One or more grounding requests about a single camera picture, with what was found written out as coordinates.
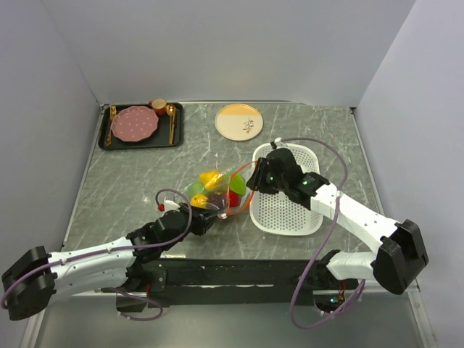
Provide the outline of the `green toy leaf slice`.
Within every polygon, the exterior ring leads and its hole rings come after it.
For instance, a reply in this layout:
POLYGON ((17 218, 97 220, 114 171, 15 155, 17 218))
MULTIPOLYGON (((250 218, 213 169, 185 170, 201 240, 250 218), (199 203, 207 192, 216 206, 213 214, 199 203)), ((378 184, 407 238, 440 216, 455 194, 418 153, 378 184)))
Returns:
POLYGON ((247 186, 244 178, 240 174, 236 174, 230 179, 229 190, 235 192, 239 196, 244 196, 247 192, 247 186))

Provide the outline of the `yellow toy lemon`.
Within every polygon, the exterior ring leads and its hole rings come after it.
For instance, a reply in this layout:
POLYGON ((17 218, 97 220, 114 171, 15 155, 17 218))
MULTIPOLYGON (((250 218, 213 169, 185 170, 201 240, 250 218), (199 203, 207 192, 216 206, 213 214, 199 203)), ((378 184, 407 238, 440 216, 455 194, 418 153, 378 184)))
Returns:
POLYGON ((208 197, 204 194, 196 194, 192 196, 190 204, 193 207, 206 208, 208 203, 208 197))

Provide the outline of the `red toy fruit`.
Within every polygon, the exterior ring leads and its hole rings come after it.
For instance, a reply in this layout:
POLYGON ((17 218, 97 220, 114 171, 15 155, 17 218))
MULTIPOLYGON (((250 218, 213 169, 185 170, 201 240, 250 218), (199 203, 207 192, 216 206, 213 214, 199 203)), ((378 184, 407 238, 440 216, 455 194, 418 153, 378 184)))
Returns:
POLYGON ((237 194, 235 191, 230 191, 228 193, 228 205, 230 208, 239 207, 241 204, 241 195, 237 194))

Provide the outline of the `clear orange zip bag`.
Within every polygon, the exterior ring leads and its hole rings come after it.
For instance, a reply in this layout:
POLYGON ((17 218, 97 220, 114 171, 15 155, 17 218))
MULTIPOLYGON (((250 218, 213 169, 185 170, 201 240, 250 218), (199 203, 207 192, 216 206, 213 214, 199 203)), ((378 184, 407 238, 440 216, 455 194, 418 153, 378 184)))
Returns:
MULTIPOLYGON (((206 195, 207 197, 209 197, 209 196, 211 196, 213 194, 222 194, 222 195, 224 195, 226 197, 227 207, 224 210, 218 210, 218 211, 221 212, 221 218, 227 218, 227 217, 230 217, 230 216, 240 214, 244 210, 249 208, 249 206, 250 206, 250 204, 252 202, 253 196, 254 196, 254 192, 252 190, 250 190, 249 188, 246 188, 245 195, 241 196, 241 204, 240 204, 239 207, 236 207, 236 208, 230 208, 229 207, 229 205, 228 205, 228 193, 230 192, 229 183, 230 183, 230 179, 232 177, 234 177, 236 174, 240 174, 244 178, 245 183, 247 183, 248 179, 251 177, 251 174, 253 173, 255 162, 256 162, 256 160, 251 161, 251 162, 247 162, 247 163, 245 163, 243 165, 239 165, 238 167, 228 167, 228 168, 222 168, 222 169, 214 169, 214 170, 217 170, 217 171, 219 171, 219 172, 221 172, 223 174, 223 185, 221 187, 219 187, 218 190, 213 191, 213 192, 204 190, 203 194, 206 195)), ((213 171, 213 170, 205 170, 205 171, 203 171, 201 173, 209 172, 209 171, 213 171)), ((198 176, 195 178, 193 183, 200 182, 199 181, 199 175, 200 174, 198 174, 198 176)), ((191 197, 188 196, 187 191, 186 191, 186 196, 188 197, 188 201, 190 202, 191 197)))

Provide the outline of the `green toy vegetable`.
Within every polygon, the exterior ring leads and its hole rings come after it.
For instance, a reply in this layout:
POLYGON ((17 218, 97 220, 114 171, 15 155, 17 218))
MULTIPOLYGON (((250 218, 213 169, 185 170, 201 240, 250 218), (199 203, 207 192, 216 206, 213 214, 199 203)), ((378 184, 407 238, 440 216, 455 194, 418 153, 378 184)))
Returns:
POLYGON ((188 193, 189 197, 196 196, 197 194, 203 194, 204 193, 204 185, 201 182, 192 183, 188 187, 187 193, 188 193))

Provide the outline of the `white perforated plastic basket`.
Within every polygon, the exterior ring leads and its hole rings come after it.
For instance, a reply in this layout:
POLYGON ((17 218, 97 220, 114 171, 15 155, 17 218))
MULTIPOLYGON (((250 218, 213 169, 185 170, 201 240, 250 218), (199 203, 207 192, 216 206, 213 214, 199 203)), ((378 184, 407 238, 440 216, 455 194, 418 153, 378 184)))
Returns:
MULTIPOLYGON (((318 158, 309 148, 287 144, 303 172, 320 173, 318 158)), ((253 160, 266 157, 272 150, 270 144, 258 146, 253 160)), ((315 233, 323 222, 323 216, 291 202, 284 194, 267 195, 255 192, 249 204, 249 215, 261 231, 279 236, 309 236, 315 233)))

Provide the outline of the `yellow toy pear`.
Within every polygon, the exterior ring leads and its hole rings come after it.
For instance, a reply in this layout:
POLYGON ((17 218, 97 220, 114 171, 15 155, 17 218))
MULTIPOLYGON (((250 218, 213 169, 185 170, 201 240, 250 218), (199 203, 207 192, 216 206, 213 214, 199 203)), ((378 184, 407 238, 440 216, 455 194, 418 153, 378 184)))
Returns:
POLYGON ((223 174, 217 170, 204 172, 199 175, 199 181, 206 191, 216 191, 223 185, 223 174))

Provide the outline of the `dark maroon toy fruit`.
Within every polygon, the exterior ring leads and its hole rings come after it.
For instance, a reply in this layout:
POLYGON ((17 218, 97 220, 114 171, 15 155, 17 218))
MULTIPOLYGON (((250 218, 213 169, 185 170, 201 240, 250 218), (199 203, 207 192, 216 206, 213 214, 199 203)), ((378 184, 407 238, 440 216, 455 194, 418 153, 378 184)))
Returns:
POLYGON ((208 197, 207 209, 224 210, 227 207, 226 197, 222 194, 213 194, 208 197))

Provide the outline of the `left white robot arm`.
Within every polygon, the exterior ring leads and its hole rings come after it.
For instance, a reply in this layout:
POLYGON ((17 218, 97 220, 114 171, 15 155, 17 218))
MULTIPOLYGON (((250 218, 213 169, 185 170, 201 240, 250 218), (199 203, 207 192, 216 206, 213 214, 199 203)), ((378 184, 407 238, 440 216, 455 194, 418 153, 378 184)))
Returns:
POLYGON ((143 266, 189 234, 203 236, 225 213, 181 206, 106 244, 71 252, 29 249, 2 275, 1 308, 12 321, 46 309, 53 299, 94 289, 135 291, 146 276, 143 266))

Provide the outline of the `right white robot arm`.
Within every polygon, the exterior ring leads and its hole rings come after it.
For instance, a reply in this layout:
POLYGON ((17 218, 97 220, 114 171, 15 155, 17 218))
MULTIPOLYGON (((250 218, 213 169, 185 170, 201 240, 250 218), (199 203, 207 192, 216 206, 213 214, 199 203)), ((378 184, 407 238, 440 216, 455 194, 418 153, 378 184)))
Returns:
POLYGON ((320 175, 312 150, 292 144, 273 149, 263 144, 255 149, 252 162, 247 186, 254 196, 249 214, 260 230, 308 236, 328 218, 368 247, 366 252, 329 252, 318 262, 322 287, 333 289, 347 279, 369 280, 400 295, 427 266, 418 225, 384 217, 340 192, 320 175))

